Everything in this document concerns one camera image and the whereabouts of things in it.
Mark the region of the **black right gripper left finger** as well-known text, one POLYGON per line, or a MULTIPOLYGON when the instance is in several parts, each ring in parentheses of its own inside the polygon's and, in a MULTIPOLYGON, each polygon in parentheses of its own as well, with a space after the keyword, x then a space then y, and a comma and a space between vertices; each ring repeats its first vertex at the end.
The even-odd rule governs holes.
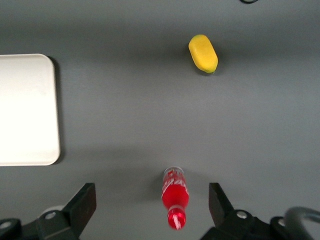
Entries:
POLYGON ((80 237, 97 208, 96 186, 85 183, 62 209, 76 237, 80 237))

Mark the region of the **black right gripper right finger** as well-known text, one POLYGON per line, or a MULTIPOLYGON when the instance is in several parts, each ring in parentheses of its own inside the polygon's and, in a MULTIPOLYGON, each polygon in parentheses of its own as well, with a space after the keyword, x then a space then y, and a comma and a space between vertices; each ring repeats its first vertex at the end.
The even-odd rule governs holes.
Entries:
POLYGON ((209 184, 208 207, 211 218, 216 227, 222 225, 228 215, 235 210, 221 185, 217 182, 209 184))

